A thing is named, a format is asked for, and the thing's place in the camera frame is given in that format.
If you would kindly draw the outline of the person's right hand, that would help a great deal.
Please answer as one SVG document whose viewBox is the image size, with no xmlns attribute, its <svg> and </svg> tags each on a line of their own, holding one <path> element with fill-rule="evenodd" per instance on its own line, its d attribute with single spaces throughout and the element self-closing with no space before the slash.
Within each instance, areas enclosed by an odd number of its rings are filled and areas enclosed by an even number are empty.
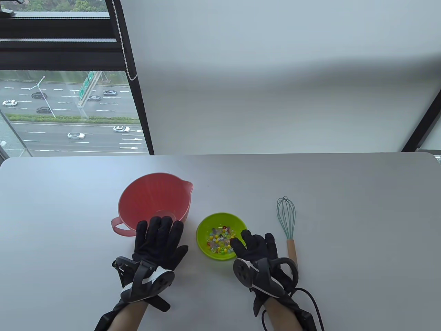
<svg viewBox="0 0 441 331">
<path fill-rule="evenodd" d="M 273 234 L 266 233 L 265 236 L 252 234 L 250 230 L 241 232 L 241 240 L 233 238 L 230 246 L 236 256 L 240 259 L 255 262 L 262 258 L 275 260 L 278 258 L 277 245 Z"/>
</svg>

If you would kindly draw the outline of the person's left hand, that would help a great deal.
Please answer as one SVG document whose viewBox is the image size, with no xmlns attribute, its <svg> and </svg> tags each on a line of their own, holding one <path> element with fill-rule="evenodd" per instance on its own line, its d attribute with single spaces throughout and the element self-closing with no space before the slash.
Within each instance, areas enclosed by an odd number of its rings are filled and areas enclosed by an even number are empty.
<svg viewBox="0 0 441 331">
<path fill-rule="evenodd" d="M 132 260 L 148 261 L 174 271 L 188 252 L 187 245 L 180 245 L 183 229 L 183 222 L 174 222 L 169 216 L 140 221 L 136 227 Z"/>
</svg>

